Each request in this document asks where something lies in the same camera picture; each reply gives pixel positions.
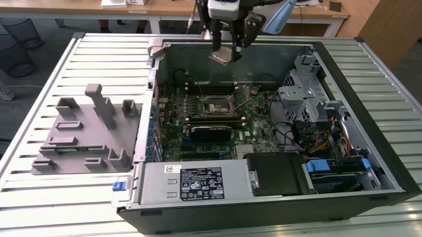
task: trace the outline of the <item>black mesh trash can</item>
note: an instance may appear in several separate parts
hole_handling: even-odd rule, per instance
[[[42,44],[37,29],[29,18],[1,18],[0,24],[9,34],[18,37],[18,42],[25,48],[34,48]]]
[[[19,78],[34,70],[33,61],[15,35],[0,35],[0,68],[13,78]]]

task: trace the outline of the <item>cardboard box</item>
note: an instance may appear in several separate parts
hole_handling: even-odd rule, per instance
[[[145,5],[148,0],[126,0],[128,4]]]

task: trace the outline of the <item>blue latch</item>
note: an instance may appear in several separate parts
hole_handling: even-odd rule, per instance
[[[369,169],[369,161],[368,161],[368,159],[363,158],[361,159],[361,163],[363,163],[364,169]]]
[[[125,181],[114,182],[114,183],[112,184],[112,191],[113,191],[113,192],[125,191]]]
[[[329,171],[328,162],[324,159],[312,159],[305,163],[308,173],[315,171]]]

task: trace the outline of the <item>red wire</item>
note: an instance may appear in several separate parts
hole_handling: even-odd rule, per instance
[[[321,132],[319,132],[319,134],[317,134],[317,136],[316,136],[315,145],[317,144],[317,140],[319,140],[320,135],[323,135],[323,134],[327,133],[327,132],[329,132],[329,131],[321,131]]]

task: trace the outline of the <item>warning label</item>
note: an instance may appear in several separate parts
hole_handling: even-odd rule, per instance
[[[180,199],[196,201],[224,198],[221,167],[180,169]]]

